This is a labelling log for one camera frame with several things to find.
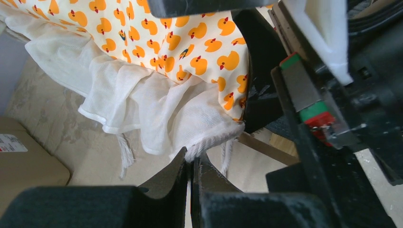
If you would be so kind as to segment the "wooden pet bed frame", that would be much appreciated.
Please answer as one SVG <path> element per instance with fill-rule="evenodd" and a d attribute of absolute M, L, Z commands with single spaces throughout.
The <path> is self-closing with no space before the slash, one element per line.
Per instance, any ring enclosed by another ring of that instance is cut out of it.
<path fill-rule="evenodd" d="M 300 162 L 300 160 L 286 152 L 283 152 L 272 145 L 264 143 L 252 136 L 243 133 L 241 136 L 238 137 L 238 141 L 245 146 L 248 146 L 272 159 L 277 160 L 287 166 L 291 166 Z"/>

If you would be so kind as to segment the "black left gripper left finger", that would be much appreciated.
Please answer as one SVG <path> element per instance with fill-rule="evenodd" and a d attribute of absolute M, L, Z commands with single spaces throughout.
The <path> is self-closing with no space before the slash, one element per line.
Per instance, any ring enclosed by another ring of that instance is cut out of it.
<path fill-rule="evenodd" d="M 0 219 L 3 228 L 183 228 L 186 148 L 139 186 L 34 187 Z"/>

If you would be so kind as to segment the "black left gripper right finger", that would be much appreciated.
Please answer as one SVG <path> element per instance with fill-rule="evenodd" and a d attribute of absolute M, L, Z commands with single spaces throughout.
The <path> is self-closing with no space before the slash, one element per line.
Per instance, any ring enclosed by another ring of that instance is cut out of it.
<path fill-rule="evenodd" d="M 207 154 L 190 164 L 194 228 L 331 228 L 321 200 L 303 192 L 245 193 L 229 182 Z"/>

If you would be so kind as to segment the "orange patterned white blanket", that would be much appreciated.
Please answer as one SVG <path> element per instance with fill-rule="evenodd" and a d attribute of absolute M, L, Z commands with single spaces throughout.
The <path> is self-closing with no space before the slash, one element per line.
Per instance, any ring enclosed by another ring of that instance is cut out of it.
<path fill-rule="evenodd" d="M 175 18 L 145 0 L 3 0 L 0 20 L 28 39 L 44 72 L 84 97 L 79 112 L 121 143 L 138 130 L 146 153 L 191 162 L 221 146 L 227 173 L 244 130 L 252 42 L 230 11 Z"/>

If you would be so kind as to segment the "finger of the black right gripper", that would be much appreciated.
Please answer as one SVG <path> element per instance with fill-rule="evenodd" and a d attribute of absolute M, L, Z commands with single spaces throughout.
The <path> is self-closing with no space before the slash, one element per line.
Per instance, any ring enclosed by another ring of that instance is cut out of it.
<path fill-rule="evenodd" d="M 246 41 L 249 57 L 245 132 L 253 133 L 283 115 L 271 77 L 272 69 L 287 57 L 275 29 L 257 9 L 234 10 L 232 18 Z"/>
<path fill-rule="evenodd" d="M 245 10 L 265 7 L 276 0 L 148 0 L 153 16 L 157 18 L 175 18 L 203 13 Z"/>

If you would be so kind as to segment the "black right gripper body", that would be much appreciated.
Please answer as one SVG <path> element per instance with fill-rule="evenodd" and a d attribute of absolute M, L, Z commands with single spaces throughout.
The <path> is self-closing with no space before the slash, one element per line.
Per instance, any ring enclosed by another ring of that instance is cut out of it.
<path fill-rule="evenodd" d="M 403 182 L 403 3 L 346 0 L 348 72 L 342 85 L 283 3 L 269 15 L 288 56 L 271 72 L 309 193 L 338 228 L 393 228 L 356 153 L 368 149 L 387 181 Z"/>

